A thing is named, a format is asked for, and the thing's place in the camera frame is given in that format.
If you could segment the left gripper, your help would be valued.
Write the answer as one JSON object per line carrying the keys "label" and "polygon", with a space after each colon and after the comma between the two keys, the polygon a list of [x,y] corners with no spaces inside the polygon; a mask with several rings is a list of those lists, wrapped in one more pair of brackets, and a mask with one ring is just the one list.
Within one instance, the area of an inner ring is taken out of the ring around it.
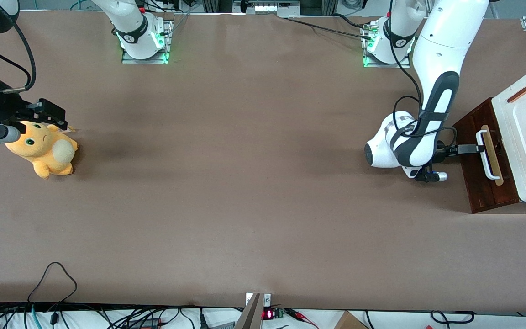
{"label": "left gripper", "polygon": [[443,163],[446,158],[453,158],[459,154],[480,154],[485,152],[485,147],[480,144],[459,144],[447,146],[442,140],[437,141],[433,163]]}

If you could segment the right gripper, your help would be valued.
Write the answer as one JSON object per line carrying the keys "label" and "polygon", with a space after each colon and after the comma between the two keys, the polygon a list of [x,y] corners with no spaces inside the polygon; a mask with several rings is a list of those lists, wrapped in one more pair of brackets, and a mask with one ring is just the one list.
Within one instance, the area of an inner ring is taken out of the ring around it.
{"label": "right gripper", "polygon": [[0,124],[15,127],[20,133],[28,129],[68,130],[66,112],[47,99],[29,103],[19,94],[4,94],[8,85],[0,81]]}

